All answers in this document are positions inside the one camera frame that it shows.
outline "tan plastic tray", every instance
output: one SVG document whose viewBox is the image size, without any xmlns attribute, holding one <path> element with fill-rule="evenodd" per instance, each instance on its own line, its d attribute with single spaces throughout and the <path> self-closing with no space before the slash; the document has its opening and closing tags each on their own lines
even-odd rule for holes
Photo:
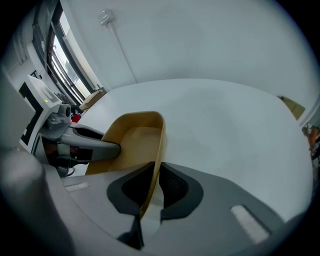
<svg viewBox="0 0 320 256">
<path fill-rule="evenodd" d="M 102 140 L 120 144 L 121 152 L 112 160 L 90 162 L 85 175 L 155 162 L 150 189 L 141 207 L 142 217 L 155 190 L 160 164 L 164 156 L 166 125 L 163 116 L 155 111 L 124 114 L 113 122 Z"/>
</svg>

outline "gray plastic housing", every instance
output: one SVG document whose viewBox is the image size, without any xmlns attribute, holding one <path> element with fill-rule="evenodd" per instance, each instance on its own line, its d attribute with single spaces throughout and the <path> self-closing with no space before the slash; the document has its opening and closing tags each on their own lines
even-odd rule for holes
<svg viewBox="0 0 320 256">
<path fill-rule="evenodd" d="M 203 188 L 203 199 L 189 216 L 164 220 L 142 250 L 115 238 L 130 229 L 133 218 L 118 213 L 108 202 L 106 193 L 108 184 L 138 167 L 69 180 L 61 179 L 54 167 L 41 165 L 31 154 L 1 151 L 0 189 L 10 208 L 58 255 L 194 255 L 196 252 L 197 255 L 262 256 L 279 246 L 299 224 L 301 216 L 283 223 L 266 205 L 229 180 L 179 165 L 166 167 L 196 179 Z M 254 245 L 241 232 L 227 211 L 230 205 L 240 203 L 249 205 L 271 231 L 269 239 Z"/>
<path fill-rule="evenodd" d="M 71 107 L 68 104 L 60 104 L 57 113 L 51 113 L 45 122 L 46 127 L 49 130 L 57 130 L 63 127 L 65 124 L 71 122 Z"/>
</svg>

